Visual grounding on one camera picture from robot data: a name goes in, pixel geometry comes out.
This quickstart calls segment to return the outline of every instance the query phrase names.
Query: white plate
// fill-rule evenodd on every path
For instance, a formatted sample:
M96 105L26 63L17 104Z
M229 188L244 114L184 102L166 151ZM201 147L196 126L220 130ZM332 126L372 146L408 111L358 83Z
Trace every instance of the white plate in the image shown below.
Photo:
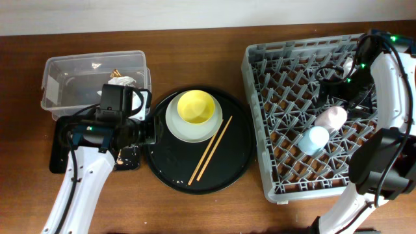
M215 97L215 111L213 117L203 124L188 123L179 116L177 112L177 103L185 92L178 94L168 105L166 109L166 125L169 131L178 139L189 143L203 142L210 139L220 128L222 123L222 109Z

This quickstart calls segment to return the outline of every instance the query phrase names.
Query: dish rack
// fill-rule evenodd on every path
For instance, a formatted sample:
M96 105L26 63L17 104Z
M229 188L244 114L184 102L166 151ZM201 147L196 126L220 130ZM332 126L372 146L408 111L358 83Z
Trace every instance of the dish rack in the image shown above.
M377 111L368 118L347 121L315 155L296 144L320 113L341 101L314 101L319 84L314 71L342 66L353 57L360 34L250 45L241 70L252 111L257 158L266 199L273 203L340 195L347 186L351 155L376 129ZM321 79L342 78L325 70Z

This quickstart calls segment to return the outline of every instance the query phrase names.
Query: black tray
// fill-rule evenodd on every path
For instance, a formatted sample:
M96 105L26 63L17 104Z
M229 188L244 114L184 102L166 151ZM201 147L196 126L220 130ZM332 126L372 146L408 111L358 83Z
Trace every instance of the black tray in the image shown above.
M232 115L233 118L202 178L196 181L198 172L191 186L188 186L188 181L210 139L200 143L187 143L177 139L166 126L165 113L169 102L176 95L195 89L210 93L221 105L224 122L216 139L229 117ZM189 194L216 192L236 182L248 169L255 151L253 122L248 110L233 96L206 86L185 88L166 97L156 106L153 115L160 118L161 132L158 136L159 142L146 148L146 157L152 172L169 187Z

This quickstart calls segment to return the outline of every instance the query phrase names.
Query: wooden surface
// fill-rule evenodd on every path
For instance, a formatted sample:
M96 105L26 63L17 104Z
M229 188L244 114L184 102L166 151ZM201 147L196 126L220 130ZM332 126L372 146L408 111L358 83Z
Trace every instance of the wooden surface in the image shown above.
M362 33L372 27L416 37L415 21L288 25L232 29L105 32L0 37L0 232L39 233L62 183L49 171L55 122L40 108L50 57L141 49L151 70L153 105L172 89L211 85L245 101L241 62L248 45ZM146 163L105 183L90 233L260 233L306 228L337 198L274 205L266 201L257 161L229 188L192 196L163 185ZM414 233L416 193L375 211L362 225Z

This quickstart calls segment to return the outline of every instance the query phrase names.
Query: cable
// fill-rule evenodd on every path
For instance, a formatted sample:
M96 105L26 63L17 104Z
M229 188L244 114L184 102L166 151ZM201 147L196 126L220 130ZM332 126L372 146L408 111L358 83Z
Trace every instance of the cable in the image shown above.
M367 39L368 37L370 37L370 36L373 36L373 35L365 35L359 42L358 42L358 45L357 45L357 51L356 51L356 54L354 55L354 58L352 59L352 64L351 64L351 70L348 72L348 74L345 76L345 77L343 77L340 81L338 81L338 82L327 82L327 81L324 81L324 80L320 80L320 79L317 79L317 76L316 76L316 74L317 74L317 72L319 72L321 69L324 69L324 68L329 68L329 69L334 69L334 70L338 70L338 68L336 68L336 67L331 67L331 66L324 66L324 67L320 67L320 68L318 68L316 71L315 71L315 73L314 73L314 77L315 77L315 79L319 82L319 83L326 83L326 85L330 85L330 86L332 86L332 85L339 85L339 84L341 84L342 82L344 82L346 79L348 79L351 75L352 75L352 72L354 71L354 68L356 67L356 62L357 62L357 58L358 58L358 52L359 52L359 49L361 48L361 46L363 45L363 43L364 43L364 41L365 41L365 39Z
M349 222L345 227L343 227L341 230L337 231L336 234L341 234L343 231L347 230L354 224L355 221L366 211L368 208L371 208L371 206L374 204L374 202L367 202L367 204L359 210L358 214Z
M318 77L317 77L317 73L320 71L320 70L322 70L322 69L333 69L333 70L335 70L335 71L338 71L338 72L342 72L343 71L343 69L342 68L337 68L337 67L333 67L333 66L323 66L323 67L320 67L320 68L318 68L318 69L316 69L315 70L315 72L314 72L314 74L313 74L313 77L322 85L323 83L325 84L325 85L328 85L328 86L335 86L335 85L339 85L339 84L341 84L342 82L344 82L344 80L345 79L341 79L340 81L337 81L337 82L328 82L328 81L325 81L324 79L318 79Z
M360 105L366 98L367 96L371 93L372 88L374 88L375 84L372 84L371 88L365 93L364 97L361 99L361 101L357 102L356 104L354 104L352 107L349 107L348 110L354 110L358 105Z
M55 234L59 234L60 230L62 229L66 216L68 215L68 211L70 210L73 195L75 194L75 189L77 187L78 182L78 165L77 165L77 157L75 156L75 151L73 150L73 143L71 139L71 133L68 132L66 134L66 140L68 141L68 145L70 146L71 156L72 156L72 163L73 163L73 177L72 177L72 187L70 196L68 197L68 201L66 202L64 213L62 214L62 218L60 219L59 225L57 227L57 230L55 231Z
M65 144L65 141L63 141L63 139L62 139L62 132L63 132L63 130L68 126L68 125L70 125L70 124L78 124L78 123L70 123L78 114L80 114L80 113L82 113L82 112L84 112L84 111L86 111L86 110L89 110L89 109L91 109L91 111L88 111L88 113L86 114L87 116L89 116L89 115L91 115L92 113L93 113L93 109L95 108L95 107L98 107L99 106L99 103L97 103L97 104L93 104L93 105L90 105L90 106L87 106L87 107L85 107L85 108L82 108L81 110L78 110L75 114L73 114L67 121L66 121L66 124L64 125L64 127L62 127L62 129L59 131L59 135L58 135L58 141L59 141L59 144L61 145L61 146L67 146L66 144Z

